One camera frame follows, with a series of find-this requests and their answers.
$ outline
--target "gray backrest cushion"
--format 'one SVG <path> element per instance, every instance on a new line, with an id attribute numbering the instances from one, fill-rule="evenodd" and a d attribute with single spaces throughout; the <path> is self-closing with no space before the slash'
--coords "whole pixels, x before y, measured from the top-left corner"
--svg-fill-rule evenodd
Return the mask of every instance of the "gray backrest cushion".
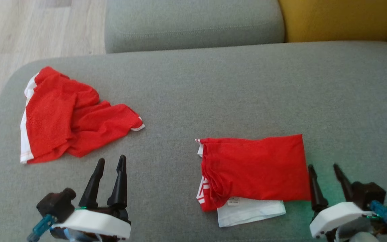
<path id="1" fill-rule="evenodd" d="M 92 85 L 102 100 L 126 103 L 146 128 L 83 158 L 21 165 L 23 90 L 46 65 Z M 387 43 L 284 43 L 28 64 L 0 98 L 0 241 L 25 240 L 40 219 L 35 205 L 49 192 L 70 187 L 77 205 L 101 157 L 104 205 L 120 154 L 128 158 L 132 241 L 315 241 L 309 202 L 286 202 L 284 216 L 220 229 L 217 214 L 202 212 L 195 198 L 201 178 L 195 138 L 295 133 L 304 135 L 307 162 L 331 205 L 344 200 L 334 162 L 351 181 L 387 190 Z M 42 241 L 58 240 L 47 233 Z"/>
<path id="2" fill-rule="evenodd" d="M 277 0 L 109 0 L 107 53 L 284 41 Z"/>

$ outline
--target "clothing label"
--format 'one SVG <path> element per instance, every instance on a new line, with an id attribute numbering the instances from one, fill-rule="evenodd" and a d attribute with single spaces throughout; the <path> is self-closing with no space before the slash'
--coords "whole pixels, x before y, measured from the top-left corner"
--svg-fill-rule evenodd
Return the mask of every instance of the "clothing label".
<path id="1" fill-rule="evenodd" d="M 238 205 L 240 205 L 240 198 L 231 197 L 230 199 L 228 199 L 227 203 L 229 206 L 238 206 Z"/>

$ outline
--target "white stripe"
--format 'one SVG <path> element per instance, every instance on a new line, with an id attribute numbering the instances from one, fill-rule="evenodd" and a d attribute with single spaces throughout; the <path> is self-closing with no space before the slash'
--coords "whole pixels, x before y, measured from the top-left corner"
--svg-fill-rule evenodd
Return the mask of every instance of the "white stripe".
<path id="1" fill-rule="evenodd" d="M 142 130 L 142 129 L 144 129 L 146 126 L 144 125 L 144 124 L 142 124 L 140 127 L 138 127 L 138 128 L 132 128 L 131 130 L 132 131 L 140 131 L 140 130 Z"/>
<path id="2" fill-rule="evenodd" d="M 146 126 L 144 126 L 144 124 L 142 124 L 140 127 L 138 127 L 138 128 L 132 128 L 131 130 L 132 131 L 135 131 L 135 132 L 137 132 L 137 131 L 140 131 L 140 130 L 142 130 L 142 129 L 144 129 Z"/>
<path id="3" fill-rule="evenodd" d="M 34 159 L 34 155 L 31 152 L 31 144 L 29 144 L 28 132 L 26 131 L 26 106 L 32 98 L 32 95 L 34 95 L 34 88 L 37 87 L 37 84 L 35 83 L 35 77 L 37 75 L 38 73 L 29 80 L 24 91 L 26 105 L 25 110 L 23 111 L 22 120 L 20 121 L 20 163 L 22 164 L 26 164 L 28 160 Z"/>
<path id="4" fill-rule="evenodd" d="M 201 144 L 201 140 L 200 140 L 200 139 L 195 139 L 195 141 L 196 141 L 198 144 L 200 144 L 200 148 L 198 149 L 197 154 L 202 158 L 202 157 L 203 157 L 204 145 Z"/>
<path id="5" fill-rule="evenodd" d="M 198 188 L 197 199 L 204 197 L 203 178 L 204 177 L 201 178 L 200 188 Z"/>

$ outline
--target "blue cable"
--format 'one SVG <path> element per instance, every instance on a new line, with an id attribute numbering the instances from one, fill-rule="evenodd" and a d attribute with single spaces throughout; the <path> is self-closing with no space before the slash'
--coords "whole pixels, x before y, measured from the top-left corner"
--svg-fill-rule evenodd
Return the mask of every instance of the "blue cable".
<path id="1" fill-rule="evenodd" d="M 37 242 L 40 237 L 56 222 L 56 219 L 50 214 L 43 217 L 37 225 L 32 229 L 32 233 L 26 238 L 28 242 Z"/>
<path id="2" fill-rule="evenodd" d="M 371 209 L 371 211 L 373 211 L 373 212 L 377 213 L 379 216 L 381 216 L 383 221 L 387 225 L 387 208 L 383 204 L 381 204 L 377 200 L 373 200 L 370 203 L 370 209 Z"/>

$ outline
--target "gray sofa cushion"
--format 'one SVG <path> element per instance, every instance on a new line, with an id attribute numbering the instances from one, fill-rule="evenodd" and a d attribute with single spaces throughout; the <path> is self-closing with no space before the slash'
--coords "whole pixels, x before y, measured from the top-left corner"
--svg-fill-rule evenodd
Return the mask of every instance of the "gray sofa cushion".
<path id="1" fill-rule="evenodd" d="M 46 65 L 92 85 L 102 99 L 126 103 L 146 128 L 83 158 L 21 165 L 23 90 Z M 73 188 L 77 205 L 101 157 L 104 205 L 120 154 L 128 158 L 132 241 L 315 241 L 309 202 L 287 202 L 284 216 L 220 229 L 217 214 L 203 213 L 195 198 L 201 178 L 195 138 L 295 133 L 304 134 L 307 162 L 330 204 L 344 199 L 334 162 L 351 181 L 387 190 L 387 43 L 284 43 L 28 64 L 0 98 L 0 241 L 23 241 L 40 219 L 35 205 L 49 192 Z M 47 234 L 42 241 L 54 240 Z"/>
<path id="2" fill-rule="evenodd" d="M 109 0 L 107 53 L 284 41 L 277 0 Z"/>

